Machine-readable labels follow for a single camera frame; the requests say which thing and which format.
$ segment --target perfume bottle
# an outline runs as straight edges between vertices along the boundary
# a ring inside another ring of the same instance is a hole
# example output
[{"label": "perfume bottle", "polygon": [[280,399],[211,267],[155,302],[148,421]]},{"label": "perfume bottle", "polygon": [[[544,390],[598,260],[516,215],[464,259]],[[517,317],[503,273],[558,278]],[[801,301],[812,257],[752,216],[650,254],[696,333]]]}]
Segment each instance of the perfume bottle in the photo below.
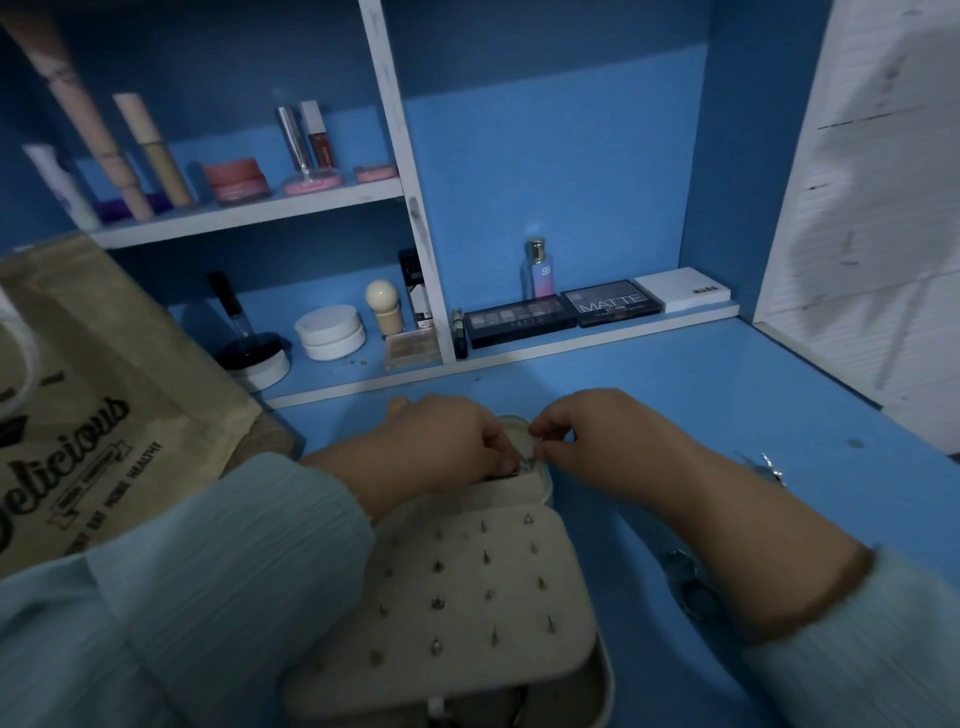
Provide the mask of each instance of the perfume bottle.
[{"label": "perfume bottle", "polygon": [[527,265],[529,266],[528,298],[553,296],[553,257],[547,254],[546,241],[541,237],[527,240]]}]

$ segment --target blue desk surface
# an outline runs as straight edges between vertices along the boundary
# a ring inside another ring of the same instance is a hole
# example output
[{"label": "blue desk surface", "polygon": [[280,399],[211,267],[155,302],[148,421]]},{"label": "blue desk surface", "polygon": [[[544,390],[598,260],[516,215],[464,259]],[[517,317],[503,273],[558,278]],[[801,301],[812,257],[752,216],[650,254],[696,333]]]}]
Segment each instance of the blue desk surface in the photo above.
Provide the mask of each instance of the blue desk surface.
[{"label": "blue desk surface", "polygon": [[[316,449],[379,422],[395,395],[467,395],[530,419],[560,395],[605,386],[731,457],[766,452],[795,495],[855,537],[894,546],[960,586],[960,468],[738,319],[278,414]],[[616,673],[612,725],[780,724],[739,661],[732,631],[698,631],[676,606],[658,561],[676,537],[639,509],[555,476],[556,507]]]}]

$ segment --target light blue sleeve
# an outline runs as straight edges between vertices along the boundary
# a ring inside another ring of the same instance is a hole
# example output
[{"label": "light blue sleeve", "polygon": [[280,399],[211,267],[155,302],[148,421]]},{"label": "light blue sleeve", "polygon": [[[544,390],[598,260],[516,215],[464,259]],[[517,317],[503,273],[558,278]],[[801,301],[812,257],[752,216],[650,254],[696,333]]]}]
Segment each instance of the light blue sleeve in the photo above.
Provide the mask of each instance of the light blue sleeve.
[{"label": "light blue sleeve", "polygon": [[339,481],[259,455],[104,546],[0,582],[0,722],[251,725],[358,602],[372,545]]},{"label": "light blue sleeve", "polygon": [[886,548],[824,619],[747,659],[795,726],[960,725],[960,596]]}]

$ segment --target lip gloss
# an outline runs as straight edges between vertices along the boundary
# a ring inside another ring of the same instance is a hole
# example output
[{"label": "lip gloss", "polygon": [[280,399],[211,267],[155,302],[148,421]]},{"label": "lip gloss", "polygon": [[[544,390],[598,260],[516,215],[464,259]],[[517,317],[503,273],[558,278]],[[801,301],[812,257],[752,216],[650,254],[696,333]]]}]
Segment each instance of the lip gloss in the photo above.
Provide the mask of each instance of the lip gloss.
[{"label": "lip gloss", "polygon": [[310,137],[310,146],[317,157],[317,165],[323,168],[336,168],[337,162],[333,156],[333,147],[330,137],[326,135],[326,124],[320,114],[320,106],[316,101],[300,102],[300,113],[303,114],[303,123]]}]

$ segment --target concealer tube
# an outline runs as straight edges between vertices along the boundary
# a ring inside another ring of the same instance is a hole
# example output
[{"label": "concealer tube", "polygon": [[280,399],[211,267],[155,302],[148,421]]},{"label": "concealer tube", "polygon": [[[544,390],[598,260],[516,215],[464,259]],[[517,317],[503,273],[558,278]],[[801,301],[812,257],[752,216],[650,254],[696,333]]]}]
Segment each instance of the concealer tube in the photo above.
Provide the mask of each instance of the concealer tube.
[{"label": "concealer tube", "polygon": [[133,217],[150,220],[154,211],[140,189],[140,182],[113,140],[93,99],[86,92],[53,21],[35,12],[5,11],[0,12],[0,25],[20,46],[40,78],[46,82],[90,154],[120,190],[120,196]]},{"label": "concealer tube", "polygon": [[163,191],[167,193],[170,202],[174,207],[192,207],[197,202],[187,189],[186,182],[183,181],[183,175],[174,161],[174,157],[163,143],[159,130],[154,124],[150,112],[143,104],[143,99],[138,93],[115,93],[113,101],[116,102],[120,113],[123,114],[127,126],[133,133],[136,143],[143,149],[143,153],[150,161],[150,166],[154,168],[156,176],[163,185]]}]

